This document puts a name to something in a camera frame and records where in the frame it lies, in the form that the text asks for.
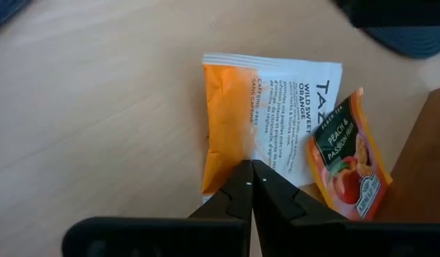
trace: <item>dark wooden surface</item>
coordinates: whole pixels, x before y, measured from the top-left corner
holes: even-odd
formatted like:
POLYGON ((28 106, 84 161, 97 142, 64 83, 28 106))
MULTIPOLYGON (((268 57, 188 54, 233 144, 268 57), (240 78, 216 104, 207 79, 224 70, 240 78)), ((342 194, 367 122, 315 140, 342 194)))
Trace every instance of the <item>dark wooden surface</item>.
POLYGON ((440 222, 440 89, 424 104, 375 221, 440 222))

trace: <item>orange packaging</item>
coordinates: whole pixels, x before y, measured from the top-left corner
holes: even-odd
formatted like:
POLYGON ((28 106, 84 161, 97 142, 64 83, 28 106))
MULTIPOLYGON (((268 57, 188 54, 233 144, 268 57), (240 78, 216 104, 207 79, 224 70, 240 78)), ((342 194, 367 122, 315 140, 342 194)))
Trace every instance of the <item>orange packaging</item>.
POLYGON ((307 144, 327 205, 352 220, 371 220, 392 182, 362 111, 362 88, 324 120, 307 144))
POLYGON ((244 159, 296 186, 313 183, 305 145, 334 110, 342 65, 206 54, 203 66, 210 145, 202 193, 215 193, 244 159))

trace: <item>wooden table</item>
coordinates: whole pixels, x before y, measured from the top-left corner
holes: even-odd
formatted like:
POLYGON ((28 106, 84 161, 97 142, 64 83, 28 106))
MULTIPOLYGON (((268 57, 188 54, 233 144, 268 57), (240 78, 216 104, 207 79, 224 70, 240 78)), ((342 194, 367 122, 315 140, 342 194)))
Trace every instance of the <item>wooden table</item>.
POLYGON ((440 87, 440 55, 390 53, 328 0, 35 1, 0 30, 0 256, 59 256, 89 216, 195 210, 206 51, 343 63, 389 170, 440 87))

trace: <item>black plastic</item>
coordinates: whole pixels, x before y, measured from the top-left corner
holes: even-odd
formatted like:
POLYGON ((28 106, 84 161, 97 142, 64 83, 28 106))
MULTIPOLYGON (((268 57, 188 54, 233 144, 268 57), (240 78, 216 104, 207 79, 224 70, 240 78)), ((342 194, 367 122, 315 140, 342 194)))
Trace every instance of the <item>black plastic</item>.
POLYGON ((358 28, 440 26, 440 0, 334 0, 358 28))
POLYGON ((90 218, 65 257, 248 256, 254 208, 262 255, 440 256, 440 224, 351 222, 261 161, 243 161, 190 217, 90 218))

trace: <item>black object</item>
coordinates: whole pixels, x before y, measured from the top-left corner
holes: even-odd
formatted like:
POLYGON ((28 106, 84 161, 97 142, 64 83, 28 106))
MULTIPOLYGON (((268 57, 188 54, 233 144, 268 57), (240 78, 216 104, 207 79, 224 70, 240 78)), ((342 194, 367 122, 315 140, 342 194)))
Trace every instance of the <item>black object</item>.
POLYGON ((89 218, 68 230, 62 252, 65 257, 248 256, 252 207, 264 257, 440 256, 440 224, 348 221, 261 161, 243 161, 188 218, 89 218))
POLYGON ((0 0, 0 25, 18 13, 31 0, 0 0))
POLYGON ((440 0, 336 0, 351 23, 399 54, 440 52, 440 0))

